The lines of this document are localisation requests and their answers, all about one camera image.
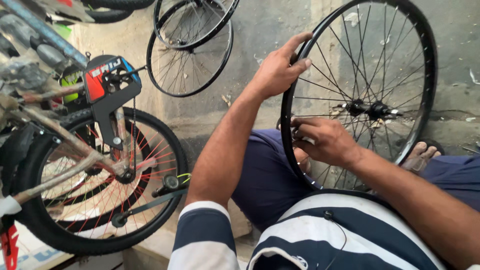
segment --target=logo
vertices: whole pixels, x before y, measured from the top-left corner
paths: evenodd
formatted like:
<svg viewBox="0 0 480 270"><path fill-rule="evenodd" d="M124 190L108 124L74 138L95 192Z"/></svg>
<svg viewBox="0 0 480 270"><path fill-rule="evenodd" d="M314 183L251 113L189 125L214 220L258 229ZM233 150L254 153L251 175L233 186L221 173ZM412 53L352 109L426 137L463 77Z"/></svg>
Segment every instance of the logo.
<svg viewBox="0 0 480 270"><path fill-rule="evenodd" d="M97 67L96 69L93 69L90 71L90 74L92 75L93 78L97 77L98 75L100 74L103 74L105 72L108 72L110 70L113 70L115 67L117 67L118 65L120 65L120 58L117 58L117 61L116 62L110 62L110 63L107 63L103 66L99 66Z"/></svg>
<svg viewBox="0 0 480 270"><path fill-rule="evenodd" d="M82 71L77 71L70 75L65 76L64 80L67 81L69 84L76 83L78 78L82 77L84 73Z"/></svg>

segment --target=striped shirt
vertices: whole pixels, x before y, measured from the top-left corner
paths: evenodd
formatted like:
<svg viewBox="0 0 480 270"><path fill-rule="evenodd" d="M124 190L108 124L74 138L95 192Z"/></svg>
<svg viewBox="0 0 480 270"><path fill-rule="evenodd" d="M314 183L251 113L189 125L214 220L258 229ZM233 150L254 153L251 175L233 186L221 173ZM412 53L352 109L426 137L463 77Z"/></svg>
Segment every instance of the striped shirt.
<svg viewBox="0 0 480 270"><path fill-rule="evenodd" d="M307 197L285 212L263 232L247 269L327 267L445 269L394 210L337 193ZM239 269L225 208L200 201L183 209L168 269Z"/></svg>

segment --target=debris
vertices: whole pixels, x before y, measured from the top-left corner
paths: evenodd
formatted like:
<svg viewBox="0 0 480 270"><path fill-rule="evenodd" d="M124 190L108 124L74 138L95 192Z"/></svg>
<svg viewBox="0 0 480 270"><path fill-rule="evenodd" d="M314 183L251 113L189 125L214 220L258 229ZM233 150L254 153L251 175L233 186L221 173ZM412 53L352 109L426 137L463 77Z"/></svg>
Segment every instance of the debris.
<svg viewBox="0 0 480 270"><path fill-rule="evenodd" d="M383 123L384 123L384 121L383 121L381 118L379 118L379 119L377 120L377 122L375 122L375 124L373 124L373 125L371 126L371 128L379 128L379 127L382 126Z"/></svg>
<svg viewBox="0 0 480 270"><path fill-rule="evenodd" d="M467 151L470 151L470 152L473 152L473 153L476 153L476 154L480 154L479 152L475 151L475 150L472 150L470 148L466 148L466 147L462 147L463 149L467 150Z"/></svg>
<svg viewBox="0 0 480 270"><path fill-rule="evenodd" d="M385 40L382 39L382 40L380 41L380 44L382 44L382 45L388 44L388 43L390 42L390 36L391 36L391 35L388 35L386 42L385 42Z"/></svg>
<svg viewBox="0 0 480 270"><path fill-rule="evenodd" d="M257 58L256 54L253 55L253 58L255 58L255 60L257 60L258 65L261 65L264 62L264 60L262 58Z"/></svg>
<svg viewBox="0 0 480 270"><path fill-rule="evenodd" d="M348 14L344 19L345 22L352 22L352 27L356 27L357 24L359 24L359 14L356 12L352 12Z"/></svg>
<svg viewBox="0 0 480 270"><path fill-rule="evenodd" d="M475 79L475 75L473 75L472 69L470 69L470 77L472 77L472 81L473 81L474 84L480 85L478 80Z"/></svg>
<svg viewBox="0 0 480 270"><path fill-rule="evenodd" d="M232 106L232 103L230 102L230 98L226 98L224 95L222 95L222 99L223 101L225 101L225 103L228 105L228 107L230 108L230 106Z"/></svg>

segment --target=hand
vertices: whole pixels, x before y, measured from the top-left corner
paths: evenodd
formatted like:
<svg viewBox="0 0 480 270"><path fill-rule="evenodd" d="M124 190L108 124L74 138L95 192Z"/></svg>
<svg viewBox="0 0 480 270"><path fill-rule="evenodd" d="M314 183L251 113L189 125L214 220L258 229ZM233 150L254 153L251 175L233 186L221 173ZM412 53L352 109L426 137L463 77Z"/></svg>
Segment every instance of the hand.
<svg viewBox="0 0 480 270"><path fill-rule="evenodd" d="M321 117L294 118L292 127L298 127L298 137L315 141L295 141L294 145L312 159L345 169L352 168L362 158L365 150L360 147L337 120Z"/></svg>
<svg viewBox="0 0 480 270"><path fill-rule="evenodd" d="M290 66L290 61L297 57L297 47L312 36L313 33L308 32L295 35L283 47L268 54L249 84L251 91L263 99L287 91L298 76L312 64L312 61L306 58Z"/></svg>

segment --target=sleeve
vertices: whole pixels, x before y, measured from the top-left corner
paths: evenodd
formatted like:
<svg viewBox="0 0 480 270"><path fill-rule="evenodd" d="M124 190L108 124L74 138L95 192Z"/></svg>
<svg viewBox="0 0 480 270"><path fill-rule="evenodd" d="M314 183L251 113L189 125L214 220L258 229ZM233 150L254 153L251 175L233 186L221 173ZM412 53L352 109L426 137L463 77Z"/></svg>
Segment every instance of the sleeve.
<svg viewBox="0 0 480 270"><path fill-rule="evenodd" d="M240 269L230 216L218 203L199 201L180 213L168 270Z"/></svg>

